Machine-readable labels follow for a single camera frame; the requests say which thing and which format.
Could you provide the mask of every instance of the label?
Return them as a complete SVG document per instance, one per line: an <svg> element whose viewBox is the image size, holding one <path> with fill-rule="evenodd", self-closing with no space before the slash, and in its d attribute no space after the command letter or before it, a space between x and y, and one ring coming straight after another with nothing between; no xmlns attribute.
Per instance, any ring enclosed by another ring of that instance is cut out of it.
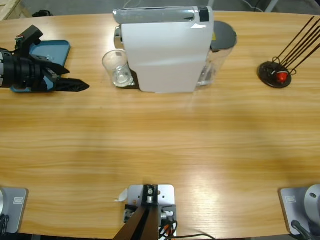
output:
<svg viewBox="0 0 320 240"><path fill-rule="evenodd" d="M24 204L24 200L25 200L24 197L15 197L13 200L13 204L22 205L22 204Z"/></svg>
<svg viewBox="0 0 320 240"><path fill-rule="evenodd" d="M295 196L286 196L285 201L289 204L296 203L296 197Z"/></svg>

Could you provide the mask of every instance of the black round base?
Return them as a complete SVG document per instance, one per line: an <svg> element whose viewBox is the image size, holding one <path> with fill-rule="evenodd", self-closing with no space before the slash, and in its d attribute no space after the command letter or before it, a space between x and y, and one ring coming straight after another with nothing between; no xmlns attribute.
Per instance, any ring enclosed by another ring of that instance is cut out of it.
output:
<svg viewBox="0 0 320 240"><path fill-rule="evenodd" d="M277 81L277 74L274 73L280 72L280 71L286 71L289 72L288 69L286 69L284 66L282 66L279 63L267 61L263 64L261 64L258 67L258 76L260 80L265 83L266 85L276 88L276 89L282 89L290 85L292 77L291 75L288 75L285 82L278 82Z"/></svg>

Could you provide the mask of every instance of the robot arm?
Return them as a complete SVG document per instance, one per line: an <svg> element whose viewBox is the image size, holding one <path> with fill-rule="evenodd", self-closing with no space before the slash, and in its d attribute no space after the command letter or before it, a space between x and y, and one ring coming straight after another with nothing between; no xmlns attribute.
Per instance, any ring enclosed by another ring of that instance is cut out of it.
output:
<svg viewBox="0 0 320 240"><path fill-rule="evenodd" d="M41 43L43 33L34 25L15 39L15 50L10 52L0 48L0 87L17 89L30 88L31 92L80 92L90 86L79 79L63 78L69 71L43 56L30 55L32 44ZM48 90L44 77L53 83Z"/></svg>

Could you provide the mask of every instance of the white coffee machine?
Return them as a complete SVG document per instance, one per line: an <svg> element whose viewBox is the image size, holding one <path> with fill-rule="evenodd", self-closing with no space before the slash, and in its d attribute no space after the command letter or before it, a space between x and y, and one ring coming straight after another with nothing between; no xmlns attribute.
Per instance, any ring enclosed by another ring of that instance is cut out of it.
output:
<svg viewBox="0 0 320 240"><path fill-rule="evenodd" d="M206 65L214 33L209 6L125 8L113 11L120 25L114 45L123 49L132 82L144 92L193 92Z"/></svg>

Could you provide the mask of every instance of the wooden table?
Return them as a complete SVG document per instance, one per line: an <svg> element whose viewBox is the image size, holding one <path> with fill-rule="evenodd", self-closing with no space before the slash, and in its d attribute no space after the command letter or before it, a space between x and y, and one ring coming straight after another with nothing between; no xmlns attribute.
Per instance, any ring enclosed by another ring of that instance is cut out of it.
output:
<svg viewBox="0 0 320 240"><path fill-rule="evenodd" d="M238 44L210 87L155 94L115 88L102 66L114 49L110 14L0 22L0 47L31 24L68 40L80 93L0 89L0 184L29 189L21 232L112 238L133 184L175 186L178 233L217 238L286 234L278 190L320 182L320 52L285 89L257 67L309 15L217 12Z"/></svg>

